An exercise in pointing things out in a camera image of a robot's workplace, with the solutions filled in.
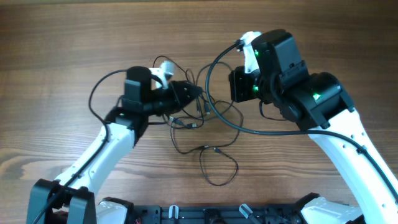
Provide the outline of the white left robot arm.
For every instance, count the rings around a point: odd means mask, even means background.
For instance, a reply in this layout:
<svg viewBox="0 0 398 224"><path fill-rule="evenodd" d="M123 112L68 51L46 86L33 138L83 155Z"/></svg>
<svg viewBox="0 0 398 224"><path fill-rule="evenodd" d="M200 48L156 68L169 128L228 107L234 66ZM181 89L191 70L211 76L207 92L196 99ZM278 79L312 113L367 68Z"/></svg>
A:
<svg viewBox="0 0 398 224"><path fill-rule="evenodd" d="M135 223L131 202L95 197L115 165L131 151L150 116L179 112L202 93L188 81L172 81L158 68L131 67L124 94L80 158L55 180L39 179L30 191L27 223Z"/></svg>

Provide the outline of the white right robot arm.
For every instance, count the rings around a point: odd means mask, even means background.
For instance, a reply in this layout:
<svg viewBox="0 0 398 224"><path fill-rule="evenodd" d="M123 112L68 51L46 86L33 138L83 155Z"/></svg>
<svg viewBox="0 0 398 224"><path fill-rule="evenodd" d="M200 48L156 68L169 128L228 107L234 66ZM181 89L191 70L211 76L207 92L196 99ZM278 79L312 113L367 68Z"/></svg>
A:
<svg viewBox="0 0 398 224"><path fill-rule="evenodd" d="M367 135L352 97L327 72L308 72L293 35L247 32L236 42L244 65L229 74L231 99L274 105L330 158L357 200L348 209L311 195L298 217L306 223L396 223L397 179Z"/></svg>

